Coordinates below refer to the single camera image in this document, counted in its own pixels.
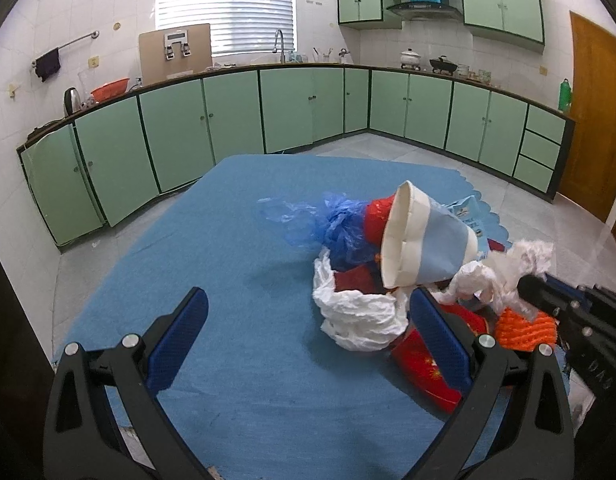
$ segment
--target screw head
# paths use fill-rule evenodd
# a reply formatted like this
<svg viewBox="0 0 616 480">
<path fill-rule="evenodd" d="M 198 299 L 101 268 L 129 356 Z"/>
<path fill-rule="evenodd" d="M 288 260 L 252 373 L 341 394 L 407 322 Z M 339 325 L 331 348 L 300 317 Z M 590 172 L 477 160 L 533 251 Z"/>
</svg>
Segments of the screw head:
<svg viewBox="0 0 616 480">
<path fill-rule="evenodd" d="M 137 346 L 137 343 L 139 343 L 139 336 L 136 334 L 127 334 L 121 339 L 121 344 L 126 348 L 133 348 Z"/>
<path fill-rule="evenodd" d="M 550 357 L 552 355 L 552 347 L 548 344 L 541 343 L 539 345 L 539 352 L 545 357 Z"/>
<path fill-rule="evenodd" d="M 489 334 L 482 334 L 478 337 L 478 343 L 483 346 L 483 348 L 492 348 L 496 345 L 496 339 Z"/>
<path fill-rule="evenodd" d="M 79 345 L 77 343 L 68 343 L 66 348 L 64 348 L 66 355 L 75 355 L 77 350 L 79 350 Z"/>
</svg>

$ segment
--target towel rack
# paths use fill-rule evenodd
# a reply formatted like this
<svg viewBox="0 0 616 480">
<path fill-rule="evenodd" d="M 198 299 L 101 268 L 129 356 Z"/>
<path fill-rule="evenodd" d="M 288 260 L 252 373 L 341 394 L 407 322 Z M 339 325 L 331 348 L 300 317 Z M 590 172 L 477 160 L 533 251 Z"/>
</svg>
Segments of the towel rack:
<svg viewBox="0 0 616 480">
<path fill-rule="evenodd" d="M 75 43 L 75 42 L 77 42 L 79 40 L 85 40 L 86 38 L 92 38 L 93 40 L 96 40 L 98 37 L 99 37 L 99 31 L 98 30 L 94 30 L 90 34 L 86 34 L 85 36 L 77 38 L 76 40 L 72 40 L 72 41 L 69 41 L 66 44 L 63 44 L 62 46 L 58 46 L 57 50 L 59 50 L 60 48 L 64 48 L 64 47 L 66 47 L 68 45 L 71 45 L 72 43 Z M 36 59 L 32 62 L 32 66 L 33 67 L 37 66 L 37 60 Z"/>
</svg>

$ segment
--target countertop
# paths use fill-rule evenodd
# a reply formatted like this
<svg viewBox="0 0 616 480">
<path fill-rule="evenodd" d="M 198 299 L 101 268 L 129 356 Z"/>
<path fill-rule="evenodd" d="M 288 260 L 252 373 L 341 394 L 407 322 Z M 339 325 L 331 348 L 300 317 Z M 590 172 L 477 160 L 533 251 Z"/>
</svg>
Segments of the countertop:
<svg viewBox="0 0 616 480">
<path fill-rule="evenodd" d="M 455 77 L 455 76 L 448 76 L 448 75 L 443 75 L 443 74 L 436 74 L 436 73 L 432 73 L 432 72 L 416 72 L 414 70 L 405 70 L 405 69 L 401 69 L 401 68 L 389 68 L 389 67 L 384 67 L 384 66 L 368 66 L 368 65 L 358 65 L 358 64 L 337 64 L 337 63 L 286 63 L 286 64 L 280 64 L 280 63 L 271 63 L 271 64 L 257 64 L 257 65 L 248 65 L 248 66 L 236 66 L 236 67 L 231 67 L 231 68 L 222 68 L 219 70 L 211 70 L 208 72 L 203 72 L 203 73 L 198 73 L 198 74 L 193 74 L 193 75 L 188 75 L 188 76 L 183 76 L 183 77 L 179 77 L 176 79 L 170 79 L 167 81 L 162 81 L 159 83 L 154 83 L 152 85 L 146 85 L 146 86 L 142 86 L 140 88 L 131 90 L 129 92 L 126 92 L 125 94 L 118 96 L 114 99 L 110 99 L 108 101 L 105 101 L 103 103 L 100 103 L 96 106 L 93 106 L 91 108 L 88 108 L 86 110 L 80 110 L 77 113 L 74 113 L 73 115 L 70 115 L 68 117 L 65 117 L 61 120 L 59 120 L 56 123 L 50 124 L 49 126 L 45 127 L 45 128 L 40 128 L 39 130 L 37 130 L 37 132 L 35 133 L 34 136 L 31 136 L 29 139 L 26 140 L 26 142 L 24 144 L 22 144 L 21 146 L 19 146 L 17 148 L 17 152 L 21 153 L 22 151 L 24 151 L 26 148 L 29 148 L 30 146 L 32 146 L 33 144 L 35 144 L 38 140 L 40 140 L 41 138 L 45 137 L 47 134 L 57 131 L 59 128 L 62 128 L 63 126 L 66 126 L 66 124 L 70 124 L 72 123 L 72 121 L 76 120 L 77 118 L 84 116 L 94 110 L 98 110 L 99 108 L 103 108 L 105 106 L 114 104 L 118 101 L 121 101 L 123 99 L 128 99 L 131 98 L 133 96 L 137 96 L 140 95 L 144 92 L 149 92 L 151 90 L 156 90 L 158 88 L 163 88 L 166 86 L 170 86 L 172 84 L 176 84 L 176 83 L 182 83 L 185 81 L 191 81 L 194 79 L 201 79 L 204 77 L 211 77 L 213 75 L 223 75 L 223 74 L 230 74 L 230 73 L 236 73 L 236 72 L 251 72 L 253 70 L 267 70 L 267 69 L 271 69 L 271 68 L 309 68 L 309 67 L 323 67 L 323 68 L 364 68 L 364 69 L 368 69 L 368 70 L 381 70 L 384 72 L 401 72 L 401 73 L 408 73 L 408 74 L 414 74 L 414 75 L 420 75 L 420 76 L 424 76 L 424 77 L 437 77 L 440 79 L 448 79 L 450 81 L 457 81 L 460 83 L 464 83 L 464 84 L 468 84 L 468 85 L 472 85 L 478 88 L 483 88 L 486 90 L 491 90 L 492 92 L 497 92 L 503 95 L 507 95 L 509 97 L 513 97 L 515 99 L 527 102 L 533 106 L 536 106 L 537 108 L 542 108 L 543 110 L 546 110 L 552 114 L 555 114 L 559 117 L 562 117 L 565 120 L 572 120 L 571 117 L 561 113 L 558 110 L 555 110 L 553 108 L 550 108 L 546 105 L 543 105 L 539 102 L 536 102 L 532 99 L 528 99 L 526 97 L 523 97 L 522 95 L 519 94 L 514 94 L 512 92 L 508 92 L 507 90 L 503 90 L 503 89 L 499 89 L 499 88 L 494 88 L 490 85 L 486 85 L 483 84 L 479 81 L 474 81 L 474 80 L 470 80 L 470 79 L 464 79 L 464 78 L 460 78 L 460 77 Z"/>
</svg>

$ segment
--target dark towel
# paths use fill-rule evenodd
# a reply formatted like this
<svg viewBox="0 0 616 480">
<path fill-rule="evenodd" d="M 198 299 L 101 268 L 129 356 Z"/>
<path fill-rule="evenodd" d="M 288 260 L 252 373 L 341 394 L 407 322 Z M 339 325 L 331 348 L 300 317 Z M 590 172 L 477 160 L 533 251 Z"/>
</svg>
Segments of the dark towel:
<svg viewBox="0 0 616 480">
<path fill-rule="evenodd" d="M 59 49 L 55 48 L 37 59 L 35 74 L 41 78 L 42 82 L 45 82 L 51 75 L 59 72 L 61 67 L 59 64 Z"/>
</svg>

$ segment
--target range hood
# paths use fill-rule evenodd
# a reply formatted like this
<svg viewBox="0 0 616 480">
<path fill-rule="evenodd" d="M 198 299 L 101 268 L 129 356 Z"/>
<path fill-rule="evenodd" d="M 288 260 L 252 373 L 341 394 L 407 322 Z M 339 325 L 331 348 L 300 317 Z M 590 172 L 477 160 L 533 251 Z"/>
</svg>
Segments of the range hood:
<svg viewBox="0 0 616 480">
<path fill-rule="evenodd" d="M 463 21 L 463 15 L 459 9 L 437 2 L 404 2 L 388 7 L 404 20 L 459 20 Z"/>
</svg>

